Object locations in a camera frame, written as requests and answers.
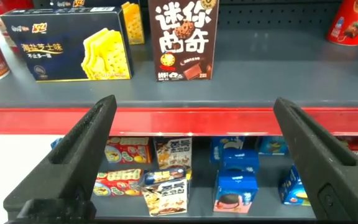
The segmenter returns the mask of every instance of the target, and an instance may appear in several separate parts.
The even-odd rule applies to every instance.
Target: cookie box
[[[212,78],[219,0],[149,0],[158,82]]]
[[[146,173],[139,187],[152,217],[187,212],[191,170],[184,167]]]
[[[109,137],[104,154],[109,163],[151,163],[149,138]]]
[[[214,212],[248,213],[258,192],[253,172],[218,171]]]
[[[13,10],[2,19],[38,82],[133,74],[121,7]]]
[[[261,155],[284,155],[288,152],[288,145],[282,136],[264,136],[259,141]]]
[[[141,176],[141,169],[100,172],[93,193],[97,196],[142,195],[137,186]]]
[[[225,149],[221,159],[221,170],[247,171],[256,173],[259,169],[258,154],[251,149]]]
[[[139,0],[51,0],[54,8],[64,7],[122,7],[129,44],[144,44],[142,13]]]
[[[281,201],[285,205],[310,206],[308,196],[294,165],[292,165],[290,173],[285,180],[279,185],[278,193],[280,194]]]
[[[156,137],[154,146],[160,169],[191,168],[191,137]]]
[[[211,162],[217,163],[220,160],[224,149],[242,149],[244,136],[216,136],[212,137]]]

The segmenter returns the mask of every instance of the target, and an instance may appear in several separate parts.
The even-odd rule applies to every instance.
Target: brand logo
[[[32,33],[37,34],[46,34],[47,33],[47,26],[48,24],[46,22],[42,22],[40,24],[33,24],[32,25]]]
[[[29,31],[30,29],[28,27],[25,26],[11,26],[11,29],[13,32],[25,32],[25,31]]]

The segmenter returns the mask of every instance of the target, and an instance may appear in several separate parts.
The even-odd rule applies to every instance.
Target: biscuit package
[[[142,13],[139,0],[51,0],[54,8],[65,7],[122,7],[129,44],[144,44]]]
[[[156,137],[154,146],[160,169],[191,168],[191,137]]]
[[[93,193],[97,196],[142,195],[137,185],[142,173],[141,169],[100,172]]]
[[[219,0],[149,0],[158,82],[212,78]]]
[[[109,163],[151,163],[149,138],[110,137],[104,153]]]
[[[120,7],[13,10],[2,19],[38,82],[132,76]]]
[[[310,206],[301,178],[294,165],[292,165],[290,173],[285,180],[278,186],[278,193],[285,205]]]
[[[184,167],[146,173],[139,186],[150,216],[187,212],[190,179]]]

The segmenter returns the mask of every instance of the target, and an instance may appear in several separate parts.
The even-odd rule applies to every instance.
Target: gray metal shelf
[[[259,156],[260,170],[257,176],[259,191],[247,215],[238,213],[213,212],[213,187],[218,167],[209,163],[209,144],[198,141],[193,146],[193,180],[190,189],[188,213],[149,217],[149,211],[143,196],[100,197],[92,196],[96,206],[96,218],[113,218],[115,220],[136,220],[146,218],[180,218],[213,220],[220,218],[244,219],[314,219],[311,207],[283,205],[278,195],[279,180],[288,173],[292,160],[288,156]],[[128,169],[134,166],[117,166],[108,164],[105,160],[101,171]],[[157,168],[138,165],[138,168]]]

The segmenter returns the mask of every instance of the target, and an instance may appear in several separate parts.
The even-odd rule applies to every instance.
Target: small snack box
[[[185,167],[146,173],[139,187],[150,216],[187,212],[191,171]]]
[[[120,7],[13,10],[2,16],[38,82],[130,79]]]
[[[288,152],[288,145],[282,136],[264,136],[259,141],[261,155],[284,155]]]
[[[258,154],[252,149],[225,149],[221,169],[256,173],[259,170]]]
[[[191,168],[191,137],[156,137],[154,146],[160,169]]]
[[[93,193],[97,196],[142,195],[137,186],[141,176],[141,169],[100,172]]]
[[[248,213],[258,184],[253,172],[218,171],[214,212]]]
[[[211,163],[219,162],[223,149],[242,149],[244,139],[244,136],[212,137]]]
[[[219,0],[149,0],[158,82],[212,78]]]
[[[284,182],[278,187],[281,201],[285,205],[307,205],[310,206],[308,196],[303,188],[302,181],[296,167],[292,165],[290,173]]]
[[[109,137],[104,153],[109,163],[151,163],[149,138]]]
[[[54,8],[64,7],[122,7],[129,44],[144,44],[142,13],[139,0],[51,0]]]

